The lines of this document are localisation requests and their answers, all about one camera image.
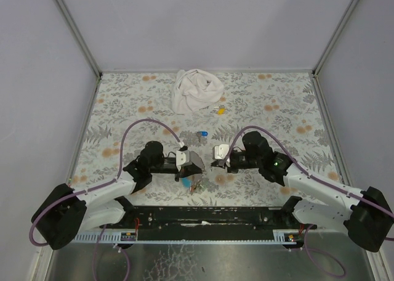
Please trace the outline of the blue keyring holder with rings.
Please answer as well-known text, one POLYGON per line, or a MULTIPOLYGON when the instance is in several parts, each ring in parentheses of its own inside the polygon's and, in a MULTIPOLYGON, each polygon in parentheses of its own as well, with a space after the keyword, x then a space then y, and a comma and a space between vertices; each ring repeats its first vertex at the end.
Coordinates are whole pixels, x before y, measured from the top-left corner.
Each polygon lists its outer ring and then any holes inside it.
POLYGON ((190 152, 190 163, 181 169, 181 182, 192 193, 200 185, 205 165, 201 157, 194 151, 190 152))

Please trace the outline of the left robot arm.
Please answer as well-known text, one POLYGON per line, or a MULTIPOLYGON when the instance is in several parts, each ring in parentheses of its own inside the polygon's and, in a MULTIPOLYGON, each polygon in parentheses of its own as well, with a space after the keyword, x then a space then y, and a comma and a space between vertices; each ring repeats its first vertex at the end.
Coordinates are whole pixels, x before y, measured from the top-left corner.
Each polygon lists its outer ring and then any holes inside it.
POLYGON ((145 188, 154 174, 172 174, 177 182, 196 182, 204 170, 201 157, 186 146, 177 150, 174 157, 167 157, 160 142, 149 141, 110 182, 94 184, 86 190, 66 184, 56 186, 31 218, 30 241, 40 245, 33 237, 37 230, 45 240, 44 246, 59 250, 81 232, 121 222, 132 207, 123 198, 145 188))

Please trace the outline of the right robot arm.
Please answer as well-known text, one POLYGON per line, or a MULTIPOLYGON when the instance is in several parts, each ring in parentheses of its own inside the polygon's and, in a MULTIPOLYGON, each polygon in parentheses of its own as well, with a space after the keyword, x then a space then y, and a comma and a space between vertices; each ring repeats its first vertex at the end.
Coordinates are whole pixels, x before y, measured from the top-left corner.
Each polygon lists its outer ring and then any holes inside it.
POLYGON ((215 148, 214 156, 229 172, 256 168, 269 182, 295 188, 317 199, 317 203, 294 198, 291 213, 302 224, 313 224, 346 234, 361 248, 377 252, 393 226, 393 212, 383 193, 369 187, 361 190, 328 182, 296 161, 286 150, 274 151, 266 138, 253 130, 242 138, 244 150, 233 144, 215 148))

